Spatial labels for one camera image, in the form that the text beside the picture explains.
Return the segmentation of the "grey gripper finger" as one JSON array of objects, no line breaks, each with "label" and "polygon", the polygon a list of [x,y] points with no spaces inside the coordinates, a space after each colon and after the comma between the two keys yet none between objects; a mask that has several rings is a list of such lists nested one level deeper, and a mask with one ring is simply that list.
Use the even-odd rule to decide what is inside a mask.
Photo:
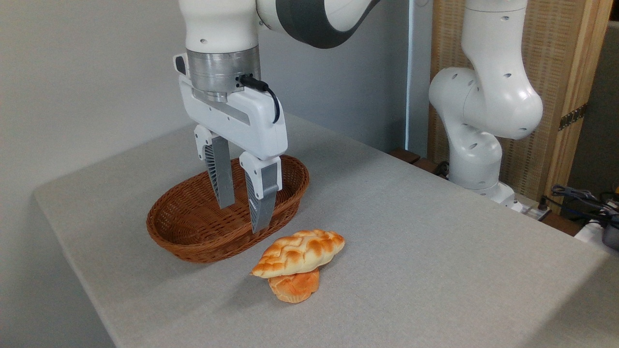
[{"label": "grey gripper finger", "polygon": [[194,129],[198,157],[205,161],[215,198],[221,209],[235,203],[229,143],[203,125]]},{"label": "grey gripper finger", "polygon": [[246,189],[253,233],[270,224],[276,204],[276,195],[283,187],[280,157],[260,160],[243,152],[239,163],[245,170]]}]

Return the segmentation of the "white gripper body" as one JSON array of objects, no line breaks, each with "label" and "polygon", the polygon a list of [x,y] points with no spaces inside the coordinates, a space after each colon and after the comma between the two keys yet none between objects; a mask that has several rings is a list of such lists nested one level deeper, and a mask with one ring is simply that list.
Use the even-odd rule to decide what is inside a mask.
[{"label": "white gripper body", "polygon": [[276,109],[269,93],[246,88],[230,93],[227,102],[204,102],[197,99],[190,79],[179,75],[178,81],[186,112],[200,125],[261,160],[287,150],[285,118],[281,113],[274,123]]}]

